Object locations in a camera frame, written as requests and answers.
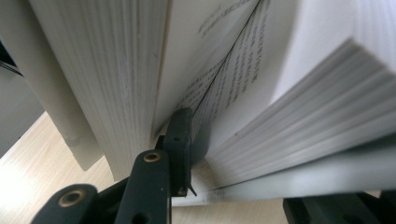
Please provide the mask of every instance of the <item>stack of pages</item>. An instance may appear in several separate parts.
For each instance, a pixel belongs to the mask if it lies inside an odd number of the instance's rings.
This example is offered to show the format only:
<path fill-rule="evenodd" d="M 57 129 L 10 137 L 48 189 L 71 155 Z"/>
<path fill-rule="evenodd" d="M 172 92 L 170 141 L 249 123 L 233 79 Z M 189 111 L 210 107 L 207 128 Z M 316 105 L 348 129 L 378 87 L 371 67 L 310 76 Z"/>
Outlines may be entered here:
<path fill-rule="evenodd" d="M 0 19 L 38 27 L 0 22 L 14 61 L 35 79 L 18 41 L 50 49 L 100 146 L 90 150 L 105 154 L 116 179 L 181 107 L 194 111 L 193 138 L 209 136 L 193 171 L 198 193 L 396 132 L 393 1 L 8 4 L 13 14 Z"/>

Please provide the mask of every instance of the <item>book page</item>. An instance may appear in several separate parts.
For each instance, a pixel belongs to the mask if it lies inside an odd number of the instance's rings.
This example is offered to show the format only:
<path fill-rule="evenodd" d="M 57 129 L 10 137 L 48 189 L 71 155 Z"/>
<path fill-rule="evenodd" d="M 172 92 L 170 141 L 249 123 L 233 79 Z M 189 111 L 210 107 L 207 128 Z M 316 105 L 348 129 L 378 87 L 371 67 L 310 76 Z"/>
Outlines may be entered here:
<path fill-rule="evenodd" d="M 243 127 L 241 124 L 254 119 L 269 105 L 290 41 L 296 5 L 295 1 L 267 0 L 261 1 L 253 12 L 200 104 L 194 127 L 216 123 L 217 117 L 224 117 L 229 110 L 240 111 L 241 101 L 250 101 L 252 107 L 242 108 L 244 119 L 235 118 L 232 123 L 222 123 L 221 131 L 212 130 L 216 136 L 213 141 L 224 140 L 233 134 L 228 130 Z"/>
<path fill-rule="evenodd" d="M 177 105 L 195 108 L 258 0 L 173 1 L 154 132 Z"/>

